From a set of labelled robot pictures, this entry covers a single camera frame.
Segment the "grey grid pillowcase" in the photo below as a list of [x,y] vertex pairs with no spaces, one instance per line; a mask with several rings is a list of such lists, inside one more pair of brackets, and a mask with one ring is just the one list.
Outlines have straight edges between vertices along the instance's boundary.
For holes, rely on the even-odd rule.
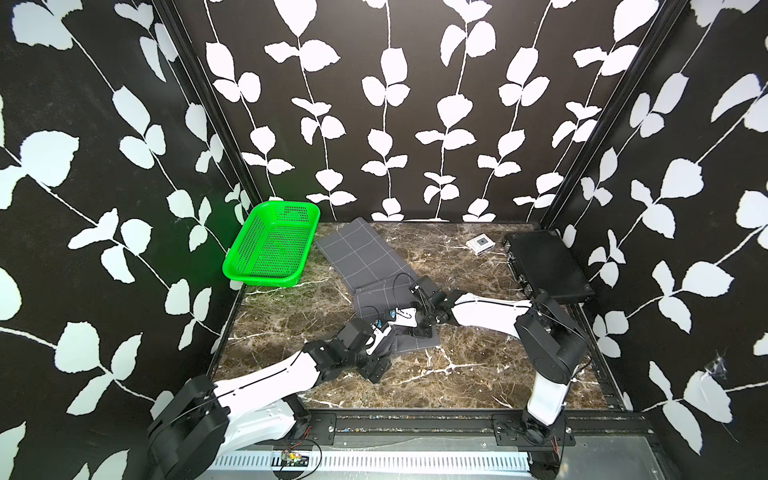
[[[364,219],[320,238],[316,246],[351,291],[353,308],[361,318],[391,324],[391,310],[411,308],[415,298],[410,287],[417,273]],[[391,325],[396,337],[390,355],[440,345],[435,328],[432,338],[416,338],[413,328]]]

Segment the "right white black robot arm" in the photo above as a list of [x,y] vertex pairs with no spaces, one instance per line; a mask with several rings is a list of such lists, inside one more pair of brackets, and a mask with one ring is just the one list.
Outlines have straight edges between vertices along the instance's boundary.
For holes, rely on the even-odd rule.
[[420,328],[450,324],[476,327],[520,341],[535,370],[534,386],[522,415],[523,428],[544,433],[559,419],[573,377],[588,350],[583,329],[551,296],[503,300],[462,290],[449,293],[424,276],[409,287]]

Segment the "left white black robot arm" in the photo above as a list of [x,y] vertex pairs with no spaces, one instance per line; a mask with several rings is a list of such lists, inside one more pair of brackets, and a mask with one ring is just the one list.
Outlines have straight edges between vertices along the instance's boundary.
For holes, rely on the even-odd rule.
[[302,392],[355,369],[372,383],[389,368],[393,327],[354,318],[334,336],[305,343],[290,357],[254,373],[188,381],[148,427],[154,479],[195,479],[225,454],[265,440],[296,437],[310,414]]

